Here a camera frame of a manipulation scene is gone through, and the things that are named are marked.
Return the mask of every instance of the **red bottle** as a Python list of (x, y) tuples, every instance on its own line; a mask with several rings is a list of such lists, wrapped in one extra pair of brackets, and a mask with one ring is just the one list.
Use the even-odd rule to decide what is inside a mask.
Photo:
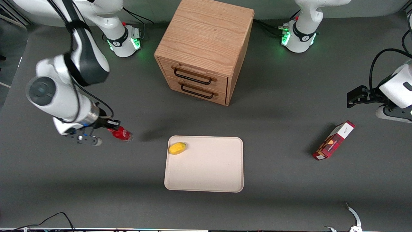
[(130, 133), (130, 131), (124, 129), (122, 126), (119, 127), (118, 130), (113, 130), (113, 129), (108, 129), (114, 137), (125, 141), (125, 142), (131, 142), (133, 140), (133, 134)]

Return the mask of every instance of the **gray table surface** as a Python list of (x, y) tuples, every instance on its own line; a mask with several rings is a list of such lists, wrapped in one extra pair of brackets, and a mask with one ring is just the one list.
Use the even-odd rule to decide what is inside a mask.
[[(64, 28), (30, 29), (0, 114), (0, 227), (38, 223), (64, 211), (76, 227), (348, 230), (354, 218), (346, 200), (366, 231), (411, 230), (411, 125), (376, 118), (377, 104), (346, 108), (346, 93), (367, 84), (373, 57), (401, 47), (405, 16), (325, 19), (304, 54), (287, 51), (254, 25), (229, 107), (168, 88), (153, 58), (166, 26), (148, 26), (142, 50), (129, 58), (116, 57), (92, 28), (111, 73), (87, 89), (110, 104), (135, 136), (127, 144), (100, 129), (100, 147), (59, 136), (51, 116), (26, 99), (36, 63), (69, 46)], [(383, 55), (374, 83), (406, 60)], [(313, 159), (311, 153), (346, 120), (356, 124), (347, 140), (330, 159)], [(172, 135), (240, 137), (243, 191), (167, 190)], [(44, 226), (68, 224), (61, 217)]]

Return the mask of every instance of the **red box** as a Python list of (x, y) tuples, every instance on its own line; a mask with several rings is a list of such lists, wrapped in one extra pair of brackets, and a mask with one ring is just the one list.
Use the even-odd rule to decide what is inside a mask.
[(354, 128), (355, 125), (350, 121), (338, 125), (312, 156), (317, 160), (329, 158)]

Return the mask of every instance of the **cable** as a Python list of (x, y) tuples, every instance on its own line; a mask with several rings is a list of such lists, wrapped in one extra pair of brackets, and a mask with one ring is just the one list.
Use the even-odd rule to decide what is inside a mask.
[[(53, 9), (56, 11), (56, 13), (60, 16), (60, 18), (63, 20), (64, 24), (67, 24), (68, 21), (66, 19), (66, 17), (63, 15), (63, 12), (60, 10), (60, 8), (57, 7), (57, 5), (55, 4), (55, 2), (53, 2), (53, 0), (47, 0), (47, 2), (51, 5), (51, 7), (53, 7)], [(73, 32), (70, 32), (70, 52), (72, 52), (74, 50), (73, 48)], [(73, 77), (70, 78), (70, 81), (72, 82), (72, 86), (73, 86), (73, 90), (75, 92), (76, 95), (76, 100), (77, 100), (77, 112), (76, 112), (76, 116), (73, 118), (72, 121), (64, 121), (61, 118), (57, 118), (59, 121), (63, 122), (63, 123), (74, 123), (77, 118), (79, 117), (80, 114), (80, 98), (79, 98), (79, 93), (76, 90), (76, 87), (74, 86), (74, 80)]]
[(83, 92), (85, 92), (86, 94), (88, 94), (90, 97), (96, 99), (97, 101), (99, 101), (100, 103), (102, 103), (103, 105), (105, 105), (111, 112), (111, 116), (100, 116), (100, 118), (113, 118), (115, 116), (115, 113), (113, 111), (113, 109), (104, 101), (102, 101), (100, 98), (94, 96), (93, 94), (91, 94), (89, 91), (85, 90), (81, 85), (79, 85), (77, 82), (74, 81), (74, 84), (79, 87), (79, 89), (81, 89)]
[(63, 12), (60, 10), (60, 8), (57, 7), (55, 2), (53, 2), (53, 0), (47, 0), (47, 2), (53, 7), (53, 9), (56, 11), (56, 13), (60, 16), (60, 18), (63, 20), (64, 24), (67, 24), (68, 21), (67, 21), (66, 17), (64, 17)]
[(300, 12), (300, 9), (296, 13), (294, 13), (289, 19), (293, 19), (293, 17), (295, 17), (295, 15), (297, 15), (299, 12)]
[(410, 5), (412, 4), (412, 2), (410, 2), (408, 5), (406, 5), (403, 10), (406, 10)]
[(260, 21), (260, 20), (257, 20), (257, 19), (254, 19), (253, 21), (254, 21), (255, 23), (259, 24), (259, 26), (261, 26), (262, 29), (266, 30), (266, 31), (269, 32), (270, 34), (272, 34), (272, 35), (274, 35), (274, 36), (280, 36), (280, 35), (278, 35), (278, 34), (275, 34), (273, 31), (270, 31), (268, 28), (266, 28), (266, 27), (269, 27), (269, 28), (273, 28), (273, 29), (278, 29), (277, 27), (271, 26), (271, 25), (269, 25), (269, 24), (267, 24), (267, 23), (264, 23), (264, 22), (262, 22), (262, 21)]
[(406, 46), (405, 46), (405, 38), (406, 38), (406, 36), (407, 36), (409, 33), (410, 33), (410, 31), (408, 30), (408, 31), (402, 36), (402, 47), (403, 47), (403, 49), (405, 50), (405, 52), (407, 52), (407, 53), (410, 54), (410, 52), (408, 51), (408, 49), (407, 49)]
[(94, 127), (93, 127), (92, 130), (90, 131), (89, 136), (91, 136), (91, 135), (93, 134), (93, 132), (94, 132)]
[(73, 6), (77, 9), (78, 15), (80, 15), (82, 17), (82, 20), (85, 21), (82, 13), (80, 12), (79, 8), (77, 7), (77, 5), (75, 4), (75, 2), (73, 2), (73, 0), (71, 1)]
[(373, 89), (373, 88), (372, 88), (372, 72), (373, 72), (373, 68), (374, 68), (374, 66), (375, 66), (375, 63), (376, 63), (376, 61), (378, 60), (378, 58), (379, 58), (380, 55), (382, 55), (382, 54), (385, 53), (385, 52), (389, 52), (389, 51), (400, 53), (400, 54), (402, 54), (402, 55), (404, 55), (404, 56), (407, 56), (407, 57), (409, 57), (409, 58), (412, 59), (412, 54), (409, 54), (409, 53), (407, 53), (407, 52), (405, 52), (405, 51), (402, 51), (402, 50), (400, 50), (400, 49), (396, 49), (396, 48), (386, 48), (386, 49), (383, 49), (382, 51), (380, 51), (380, 52), (375, 56), (375, 58), (373, 59), (372, 65), (370, 66), (370, 71), (369, 71), (369, 88), (370, 88), (370, 90)]
[(278, 29), (277, 26), (269, 25), (269, 24), (267, 24), (267, 23), (265, 23), (265, 22), (263, 22), (263, 21), (257, 20), (257, 19), (254, 19), (253, 21), (256, 22), (256, 23), (258, 23), (258, 24), (261, 24), (261, 25), (264, 25), (264, 26), (267, 26), (267, 27), (270, 27), (270, 28), (273, 28), (273, 29)]
[(142, 18), (142, 19), (146, 19), (147, 21), (150, 21), (152, 24), (154, 24), (155, 22), (153, 22), (152, 20), (150, 20), (150, 19), (148, 19), (148, 18), (145, 18), (145, 17), (143, 17), (143, 16), (140, 16), (140, 15), (138, 15), (138, 14), (136, 14), (136, 13), (133, 13), (133, 12), (131, 12), (130, 10), (128, 10), (128, 9), (126, 9), (126, 8), (123, 8), (127, 13), (129, 13), (129, 14), (134, 14), (134, 15), (136, 15), (137, 17), (140, 17), (140, 18)]
[(146, 31), (146, 24), (142, 21), (142, 20), (140, 20), (139, 18), (137, 18), (136, 16), (134, 16), (133, 14), (131, 14), (129, 11), (126, 11), (129, 15), (131, 15), (133, 18), (135, 18), (135, 19), (137, 19), (137, 20), (139, 20), (141, 23), (143, 23), (143, 36), (142, 36), (142, 38), (141, 39), (144, 39), (145, 38), (145, 31)]
[(12, 231), (21, 230), (21, 229), (26, 228), (26, 227), (39, 226), (39, 225), (43, 224), (45, 221), (49, 220), (50, 218), (52, 218), (52, 217), (54, 217), (54, 216), (56, 216), (56, 215), (58, 215), (58, 214), (63, 214), (63, 215), (66, 217), (67, 221), (68, 221), (69, 224), (70, 224), (70, 227), (72, 228), (72, 231), (74, 232), (75, 227), (73, 226), (73, 224), (72, 224), (72, 222), (70, 221), (69, 217), (68, 217), (64, 212), (56, 213), (56, 214), (54, 214), (53, 216), (50, 216), (50, 217), (46, 218), (44, 221), (40, 222), (40, 224), (25, 225), (25, 226), (16, 228), (16, 229), (14, 229), (14, 230), (12, 230)]

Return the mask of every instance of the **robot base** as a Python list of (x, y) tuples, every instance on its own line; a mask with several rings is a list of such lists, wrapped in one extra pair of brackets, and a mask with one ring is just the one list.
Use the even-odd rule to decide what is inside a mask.
[(134, 28), (130, 25), (126, 25), (125, 28), (129, 31), (129, 36), (120, 47), (116, 47), (108, 41), (110, 49), (114, 51), (118, 57), (129, 57), (141, 47), (139, 28)]
[(296, 20), (291, 20), (290, 22), (283, 24), (284, 27), (289, 27), (289, 29), (287, 30), (286, 34), (282, 37), (281, 45), (287, 47), (287, 49), (289, 49), (292, 52), (302, 53), (308, 50), (308, 48), (313, 44), (316, 34), (306, 42), (300, 41), (299, 37), (296, 36), (294, 32), (291, 30), (295, 22)]

